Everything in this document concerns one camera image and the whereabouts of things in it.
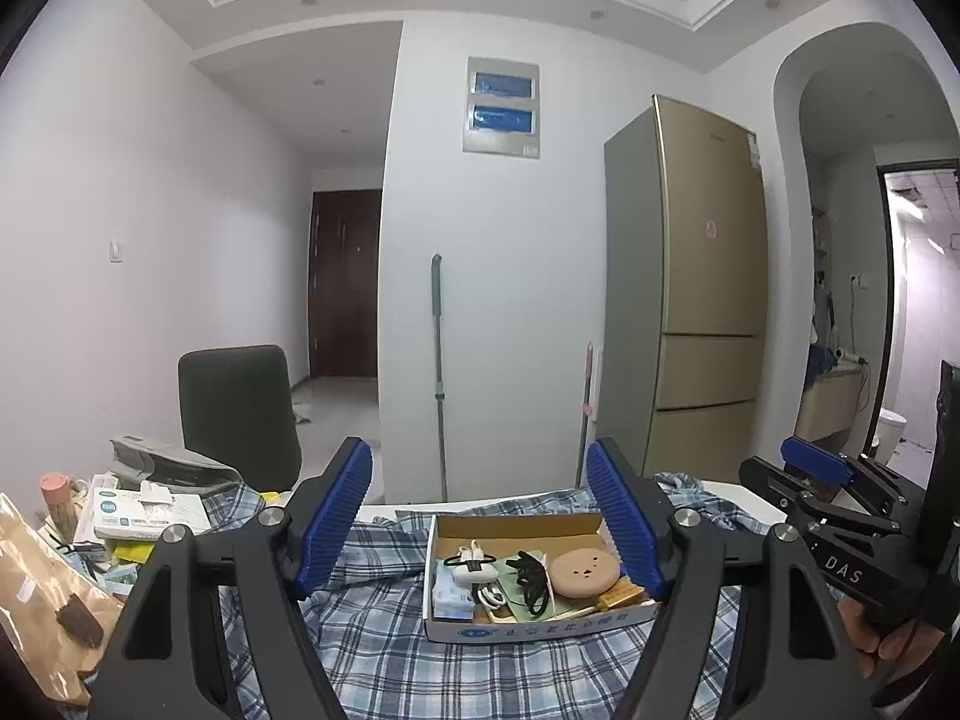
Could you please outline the person's right hand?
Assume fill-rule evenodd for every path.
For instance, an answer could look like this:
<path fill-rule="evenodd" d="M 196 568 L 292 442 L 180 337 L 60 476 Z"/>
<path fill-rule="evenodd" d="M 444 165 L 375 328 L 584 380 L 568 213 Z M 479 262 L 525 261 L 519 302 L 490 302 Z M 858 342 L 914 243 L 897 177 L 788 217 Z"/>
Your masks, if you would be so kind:
<path fill-rule="evenodd" d="M 927 622 L 908 622 L 895 632 L 880 637 L 866 619 L 866 608 L 859 601 L 842 596 L 838 612 L 844 629 L 856 651 L 857 667 L 862 678 L 869 679 L 877 670 L 885 671 L 890 681 L 918 670 L 934 653 L 946 634 Z"/>

